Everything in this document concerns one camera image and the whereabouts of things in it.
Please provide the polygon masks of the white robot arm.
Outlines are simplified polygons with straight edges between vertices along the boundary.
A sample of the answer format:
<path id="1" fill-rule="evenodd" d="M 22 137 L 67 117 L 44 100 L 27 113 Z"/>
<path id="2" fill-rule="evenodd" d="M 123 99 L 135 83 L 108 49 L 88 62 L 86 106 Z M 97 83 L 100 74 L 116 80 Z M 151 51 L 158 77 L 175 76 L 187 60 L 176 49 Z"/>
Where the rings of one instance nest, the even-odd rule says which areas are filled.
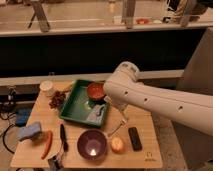
<path id="1" fill-rule="evenodd" d="M 130 104 L 213 136 L 213 96 L 147 86 L 140 70 L 124 61 L 104 83 L 106 99 L 117 109 Z"/>

